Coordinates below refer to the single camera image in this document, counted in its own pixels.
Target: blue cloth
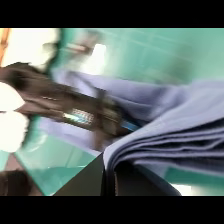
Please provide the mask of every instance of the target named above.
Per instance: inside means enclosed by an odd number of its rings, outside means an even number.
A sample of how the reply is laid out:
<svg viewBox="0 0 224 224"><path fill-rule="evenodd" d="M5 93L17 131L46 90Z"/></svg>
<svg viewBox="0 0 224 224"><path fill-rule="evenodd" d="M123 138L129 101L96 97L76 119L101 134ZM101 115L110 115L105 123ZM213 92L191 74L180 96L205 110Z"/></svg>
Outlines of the blue cloth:
<svg viewBox="0 0 224 224"><path fill-rule="evenodd" d="M142 128L106 147L107 172L121 161L148 167L172 166L224 175L224 82L204 81L185 86L153 85L105 76L78 74L108 91ZM56 82L94 96L94 90L73 72L58 70ZM40 127L90 153L91 132L42 118Z"/></svg>

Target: stack of folded fabric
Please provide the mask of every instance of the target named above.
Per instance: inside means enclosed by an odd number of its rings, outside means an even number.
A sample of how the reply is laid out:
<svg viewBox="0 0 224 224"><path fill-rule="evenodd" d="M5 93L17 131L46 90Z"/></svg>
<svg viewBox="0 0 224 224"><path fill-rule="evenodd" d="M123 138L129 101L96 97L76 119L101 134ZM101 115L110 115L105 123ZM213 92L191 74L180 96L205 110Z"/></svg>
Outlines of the stack of folded fabric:
<svg viewBox="0 0 224 224"><path fill-rule="evenodd" d="M224 175L224 81L163 86L66 70L56 71L54 79L86 95L94 92L82 80L107 90L142 125L106 147L108 175L121 161ZM91 150L91 140L83 144L80 128L45 118L40 125L50 134Z"/></svg>

